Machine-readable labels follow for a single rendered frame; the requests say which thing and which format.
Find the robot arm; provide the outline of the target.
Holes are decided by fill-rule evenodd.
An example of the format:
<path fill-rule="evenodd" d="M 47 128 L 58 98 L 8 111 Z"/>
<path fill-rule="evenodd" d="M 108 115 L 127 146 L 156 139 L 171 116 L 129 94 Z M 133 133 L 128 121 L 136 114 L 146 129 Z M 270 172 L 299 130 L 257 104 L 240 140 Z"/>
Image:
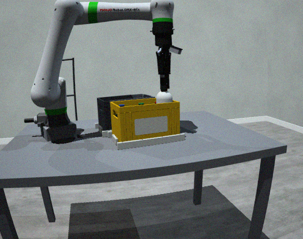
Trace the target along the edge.
<path fill-rule="evenodd" d="M 173 35 L 175 30 L 173 10 L 173 0 L 151 0 L 150 3 L 57 0 L 41 62 L 31 89 L 33 103 L 44 108 L 45 112 L 34 118 L 24 119 L 24 123 L 34 122 L 38 127 L 61 127 L 70 124 L 67 115 L 66 81 L 59 77 L 59 74 L 73 25 L 115 20 L 149 20 L 153 21 L 150 30 L 153 35 Z"/>

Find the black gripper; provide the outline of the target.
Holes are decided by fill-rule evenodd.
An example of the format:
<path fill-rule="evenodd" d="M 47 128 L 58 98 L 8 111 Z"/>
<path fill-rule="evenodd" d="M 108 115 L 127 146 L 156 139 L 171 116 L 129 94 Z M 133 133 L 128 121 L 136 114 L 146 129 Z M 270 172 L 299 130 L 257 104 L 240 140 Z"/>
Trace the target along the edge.
<path fill-rule="evenodd" d="M 155 35 L 155 45 L 159 47 L 159 51 L 156 52 L 156 55 L 158 64 L 158 74 L 160 75 L 160 89 L 169 89 L 169 74 L 171 74 L 171 53 L 169 53 L 167 46 L 172 45 L 172 36 L 170 34 Z"/>

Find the yellow plastic crate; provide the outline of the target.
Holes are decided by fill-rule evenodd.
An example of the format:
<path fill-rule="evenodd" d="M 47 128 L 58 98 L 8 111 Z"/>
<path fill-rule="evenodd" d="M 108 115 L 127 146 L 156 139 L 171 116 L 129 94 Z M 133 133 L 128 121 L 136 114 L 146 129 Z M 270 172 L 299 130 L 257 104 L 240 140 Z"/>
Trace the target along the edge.
<path fill-rule="evenodd" d="M 180 102 L 155 102 L 156 98 L 117 102 L 111 124 L 118 142 L 180 134 Z"/>

